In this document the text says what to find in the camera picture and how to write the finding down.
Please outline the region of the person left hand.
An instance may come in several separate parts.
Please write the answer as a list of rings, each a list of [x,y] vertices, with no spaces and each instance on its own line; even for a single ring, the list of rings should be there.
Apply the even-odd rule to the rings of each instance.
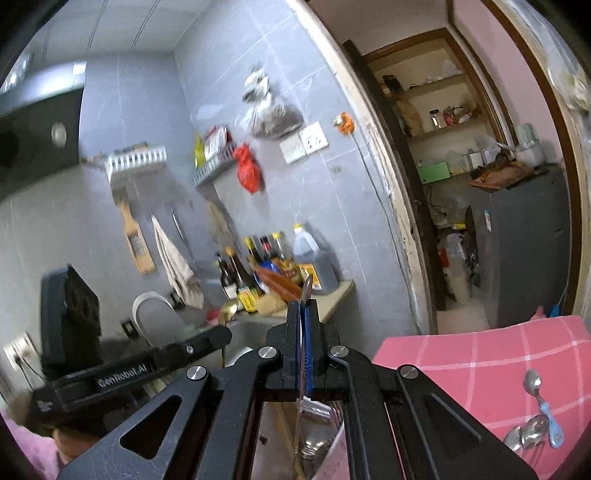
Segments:
[[[54,429],[55,442],[60,461],[66,465],[94,446],[99,438],[70,429]]]

